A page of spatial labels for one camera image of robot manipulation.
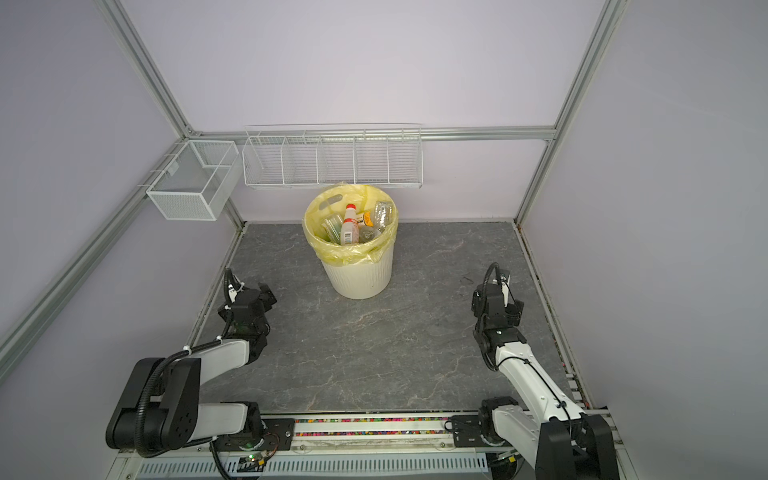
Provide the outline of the clear bottle green cap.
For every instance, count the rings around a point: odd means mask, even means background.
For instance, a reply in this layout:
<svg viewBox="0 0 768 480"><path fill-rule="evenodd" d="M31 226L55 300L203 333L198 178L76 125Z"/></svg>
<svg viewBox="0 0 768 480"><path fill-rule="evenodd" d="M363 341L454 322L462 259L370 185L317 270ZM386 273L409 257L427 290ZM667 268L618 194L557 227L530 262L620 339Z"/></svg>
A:
<svg viewBox="0 0 768 480"><path fill-rule="evenodd" d="M322 225L328 235L329 241L335 244L340 244L343 218L339 214L333 214L326 217L323 220Z"/></svg>

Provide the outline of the clear bottle red cap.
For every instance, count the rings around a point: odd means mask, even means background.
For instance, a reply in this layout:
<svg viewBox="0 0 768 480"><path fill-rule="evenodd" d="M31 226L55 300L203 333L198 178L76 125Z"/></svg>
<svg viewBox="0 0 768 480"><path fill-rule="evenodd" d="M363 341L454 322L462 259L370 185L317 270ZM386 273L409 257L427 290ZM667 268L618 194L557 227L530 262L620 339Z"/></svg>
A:
<svg viewBox="0 0 768 480"><path fill-rule="evenodd" d="M354 204L348 204L345 209L340 229L340 244L354 245L359 243L359 222L357 209Z"/></svg>

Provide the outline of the small bottle blue label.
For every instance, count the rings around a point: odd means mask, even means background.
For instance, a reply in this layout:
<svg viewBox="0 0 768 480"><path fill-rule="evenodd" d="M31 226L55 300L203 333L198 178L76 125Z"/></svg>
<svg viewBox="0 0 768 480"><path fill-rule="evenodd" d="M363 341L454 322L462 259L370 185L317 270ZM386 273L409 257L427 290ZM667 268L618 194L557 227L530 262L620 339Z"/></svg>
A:
<svg viewBox="0 0 768 480"><path fill-rule="evenodd" d="M381 234L382 231L378 228L360 225L358 240L360 244L368 243L377 239Z"/></svg>

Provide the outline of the clear bottle orange label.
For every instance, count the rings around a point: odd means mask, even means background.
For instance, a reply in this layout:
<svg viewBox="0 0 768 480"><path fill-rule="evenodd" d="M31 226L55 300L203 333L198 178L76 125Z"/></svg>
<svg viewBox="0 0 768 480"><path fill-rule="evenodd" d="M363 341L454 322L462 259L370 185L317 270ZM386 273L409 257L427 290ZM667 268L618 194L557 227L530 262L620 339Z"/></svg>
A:
<svg viewBox="0 0 768 480"><path fill-rule="evenodd" d="M376 227L373 213L370 210L364 211L359 215L359 223L368 228Z"/></svg>

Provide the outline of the clear bottle purple label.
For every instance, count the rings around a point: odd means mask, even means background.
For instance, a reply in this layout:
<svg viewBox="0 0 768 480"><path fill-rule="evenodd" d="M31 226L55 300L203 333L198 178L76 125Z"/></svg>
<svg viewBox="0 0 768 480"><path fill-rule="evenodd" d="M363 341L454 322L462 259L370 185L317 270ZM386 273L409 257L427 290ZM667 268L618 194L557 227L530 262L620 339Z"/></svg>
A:
<svg viewBox="0 0 768 480"><path fill-rule="evenodd" d="M394 219L394 203L391 201L377 201L373 209L374 227L383 232Z"/></svg>

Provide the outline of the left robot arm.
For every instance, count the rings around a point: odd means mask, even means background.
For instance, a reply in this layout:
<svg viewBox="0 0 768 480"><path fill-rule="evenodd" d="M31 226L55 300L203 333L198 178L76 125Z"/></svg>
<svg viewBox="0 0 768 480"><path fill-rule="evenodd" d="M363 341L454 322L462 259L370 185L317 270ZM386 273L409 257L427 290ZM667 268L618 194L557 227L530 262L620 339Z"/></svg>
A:
<svg viewBox="0 0 768 480"><path fill-rule="evenodd" d="M244 434L254 445L266 434L255 402L203 403L201 387L255 362L268 344L266 313L277 302L270 287L225 281L218 309L224 328L210 342L185 346L167 357L139 360L107 424L105 442L144 458Z"/></svg>

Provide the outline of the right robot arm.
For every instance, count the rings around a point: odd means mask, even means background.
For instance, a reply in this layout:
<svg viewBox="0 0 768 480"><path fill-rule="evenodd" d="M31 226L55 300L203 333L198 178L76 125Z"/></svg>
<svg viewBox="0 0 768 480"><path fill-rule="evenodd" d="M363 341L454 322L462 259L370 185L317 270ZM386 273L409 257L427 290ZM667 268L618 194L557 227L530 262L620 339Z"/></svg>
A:
<svg viewBox="0 0 768 480"><path fill-rule="evenodd" d="M486 367L501 373L521 398L486 399L475 436L491 446L513 447L537 479L620 477L613 433L604 417L574 403L535 358L518 329L524 304L501 280L473 292L473 337Z"/></svg>

